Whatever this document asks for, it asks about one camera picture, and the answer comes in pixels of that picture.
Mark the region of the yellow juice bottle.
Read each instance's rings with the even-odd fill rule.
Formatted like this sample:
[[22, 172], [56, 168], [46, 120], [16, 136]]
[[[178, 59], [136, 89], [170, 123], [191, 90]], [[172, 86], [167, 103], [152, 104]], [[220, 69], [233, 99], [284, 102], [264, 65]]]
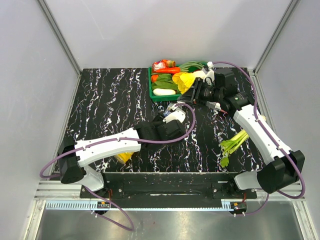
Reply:
[[131, 158], [134, 152], [123, 152], [116, 154], [114, 158], [121, 164], [125, 165]]

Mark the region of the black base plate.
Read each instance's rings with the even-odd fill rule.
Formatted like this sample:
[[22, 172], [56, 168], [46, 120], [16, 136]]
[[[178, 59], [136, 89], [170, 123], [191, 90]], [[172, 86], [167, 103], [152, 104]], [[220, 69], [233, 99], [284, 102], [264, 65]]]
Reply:
[[255, 200], [253, 189], [228, 192], [235, 173], [228, 172], [107, 172], [102, 174], [103, 187], [90, 190], [103, 197], [124, 199], [131, 196], [188, 196], [209, 199]]

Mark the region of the green plastic basket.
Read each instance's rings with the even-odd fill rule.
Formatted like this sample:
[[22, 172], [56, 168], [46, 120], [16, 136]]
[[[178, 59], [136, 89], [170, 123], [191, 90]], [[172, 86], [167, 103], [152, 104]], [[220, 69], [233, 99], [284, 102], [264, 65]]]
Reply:
[[164, 95], [164, 96], [154, 95], [153, 90], [152, 90], [152, 86], [151, 86], [152, 85], [152, 81], [151, 81], [152, 75], [159, 75], [159, 74], [153, 73], [152, 66], [150, 66], [148, 68], [149, 96], [153, 102], [176, 101], [178, 99], [178, 97], [182, 95], [178, 89], [175, 90], [175, 92], [176, 92], [175, 95]]

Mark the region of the green celery stalk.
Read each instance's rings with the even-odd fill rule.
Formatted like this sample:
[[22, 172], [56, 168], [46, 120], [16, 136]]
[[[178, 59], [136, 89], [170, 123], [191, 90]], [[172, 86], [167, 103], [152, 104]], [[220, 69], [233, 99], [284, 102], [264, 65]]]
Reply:
[[219, 146], [222, 151], [222, 159], [220, 166], [226, 168], [229, 165], [229, 156], [232, 155], [247, 139], [249, 135], [242, 129], [234, 137], [228, 140], [223, 140]]

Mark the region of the green leafy vegetable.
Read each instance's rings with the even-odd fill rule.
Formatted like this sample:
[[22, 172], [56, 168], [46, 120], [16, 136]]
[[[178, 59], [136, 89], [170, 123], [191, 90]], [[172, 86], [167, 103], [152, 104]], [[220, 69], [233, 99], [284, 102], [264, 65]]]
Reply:
[[156, 82], [151, 82], [151, 89], [171, 89], [171, 90], [177, 90], [178, 85], [174, 83], [173, 81], [173, 75], [172, 74], [165, 74], [160, 73], [158, 74], [158, 79]]

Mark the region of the white radish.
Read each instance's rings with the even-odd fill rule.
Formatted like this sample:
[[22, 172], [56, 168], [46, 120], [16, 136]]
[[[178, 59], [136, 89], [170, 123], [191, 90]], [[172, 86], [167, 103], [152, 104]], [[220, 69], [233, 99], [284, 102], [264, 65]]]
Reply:
[[156, 88], [152, 92], [155, 96], [171, 96], [176, 94], [175, 90], [165, 88]]

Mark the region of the green long beans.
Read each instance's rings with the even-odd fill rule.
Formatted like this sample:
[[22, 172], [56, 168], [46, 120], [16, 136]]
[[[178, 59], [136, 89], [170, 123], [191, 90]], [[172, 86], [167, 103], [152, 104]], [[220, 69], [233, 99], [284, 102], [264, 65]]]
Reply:
[[192, 73], [201, 70], [207, 63], [205, 61], [188, 61], [179, 66], [180, 72]]

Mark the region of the small orange carrot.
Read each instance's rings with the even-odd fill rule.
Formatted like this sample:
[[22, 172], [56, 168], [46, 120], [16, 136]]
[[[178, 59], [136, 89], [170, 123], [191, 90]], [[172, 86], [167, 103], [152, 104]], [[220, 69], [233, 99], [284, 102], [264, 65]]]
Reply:
[[156, 82], [156, 81], [157, 81], [157, 79], [158, 79], [158, 77], [159, 77], [159, 75], [158, 75], [158, 74], [154, 74], [154, 75], [152, 75], [152, 76], [151, 76], [151, 82], [152, 82], [152, 83]]

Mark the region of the yellow napa cabbage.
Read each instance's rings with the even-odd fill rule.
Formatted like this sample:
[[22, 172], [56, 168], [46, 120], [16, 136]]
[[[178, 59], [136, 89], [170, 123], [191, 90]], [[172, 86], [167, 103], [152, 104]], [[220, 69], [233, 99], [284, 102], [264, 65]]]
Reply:
[[184, 94], [194, 83], [196, 78], [203, 79], [206, 74], [202, 70], [195, 72], [179, 72], [172, 76], [172, 81], [177, 85], [181, 94]]

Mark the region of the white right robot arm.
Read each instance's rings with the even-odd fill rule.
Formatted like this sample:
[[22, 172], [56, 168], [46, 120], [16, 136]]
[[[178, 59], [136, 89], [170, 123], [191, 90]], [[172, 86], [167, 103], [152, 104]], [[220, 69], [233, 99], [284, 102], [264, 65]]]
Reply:
[[268, 194], [296, 182], [306, 190], [302, 179], [305, 156], [287, 146], [258, 113], [257, 103], [237, 88], [235, 75], [229, 68], [210, 70], [204, 78], [197, 77], [178, 100], [213, 108], [219, 104], [240, 125], [260, 152], [265, 166], [261, 170], [245, 171], [228, 182], [227, 192], [239, 198], [247, 189], [261, 189]]

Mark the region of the red label clear bottle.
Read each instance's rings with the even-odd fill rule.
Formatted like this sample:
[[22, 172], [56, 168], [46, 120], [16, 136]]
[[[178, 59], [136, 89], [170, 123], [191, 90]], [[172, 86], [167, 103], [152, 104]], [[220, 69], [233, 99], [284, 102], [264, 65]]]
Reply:
[[206, 106], [212, 109], [215, 115], [217, 115], [218, 113], [227, 114], [227, 112], [221, 108], [221, 105], [218, 102], [207, 101]]

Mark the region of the red white snack packet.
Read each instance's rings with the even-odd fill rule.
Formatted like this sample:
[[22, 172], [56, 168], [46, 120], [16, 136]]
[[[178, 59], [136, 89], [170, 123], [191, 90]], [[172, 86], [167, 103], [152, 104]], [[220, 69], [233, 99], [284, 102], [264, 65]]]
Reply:
[[162, 60], [154, 62], [151, 66], [151, 69], [152, 69], [152, 72], [155, 73], [156, 71], [161, 70], [161, 69], [174, 68], [174, 67], [176, 67], [175, 61], [168, 60], [168, 59], [162, 59]]

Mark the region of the long orange carrot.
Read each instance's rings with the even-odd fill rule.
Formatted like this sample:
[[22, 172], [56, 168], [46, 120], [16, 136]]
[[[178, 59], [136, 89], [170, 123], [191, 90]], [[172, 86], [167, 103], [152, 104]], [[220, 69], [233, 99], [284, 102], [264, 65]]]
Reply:
[[180, 73], [181, 69], [179, 67], [161, 68], [154, 71], [154, 74], [177, 74]]

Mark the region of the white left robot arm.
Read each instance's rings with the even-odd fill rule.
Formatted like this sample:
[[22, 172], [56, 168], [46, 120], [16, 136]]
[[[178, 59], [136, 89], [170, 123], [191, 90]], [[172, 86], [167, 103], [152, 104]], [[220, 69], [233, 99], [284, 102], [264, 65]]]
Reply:
[[173, 107], [159, 113], [153, 121], [144, 121], [123, 132], [90, 140], [63, 140], [58, 153], [78, 149], [77, 152], [60, 158], [59, 178], [62, 184], [79, 183], [88, 187], [98, 198], [107, 195], [109, 186], [101, 173], [90, 165], [95, 161], [122, 153], [157, 151], [167, 141], [183, 136], [186, 130], [183, 122], [186, 113], [180, 107]]

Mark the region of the blue label clear bottle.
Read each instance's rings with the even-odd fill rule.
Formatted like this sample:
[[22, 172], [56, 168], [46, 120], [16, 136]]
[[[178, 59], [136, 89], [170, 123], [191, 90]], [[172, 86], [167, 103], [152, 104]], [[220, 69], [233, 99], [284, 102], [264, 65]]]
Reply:
[[171, 103], [167, 106], [166, 110], [163, 112], [163, 115], [164, 115], [165, 117], [167, 117], [168, 115], [170, 115], [171, 113], [173, 113], [173, 112], [175, 112], [175, 111], [177, 111], [177, 110], [181, 110], [181, 108], [180, 108], [179, 106], [177, 106], [176, 103], [171, 102]]

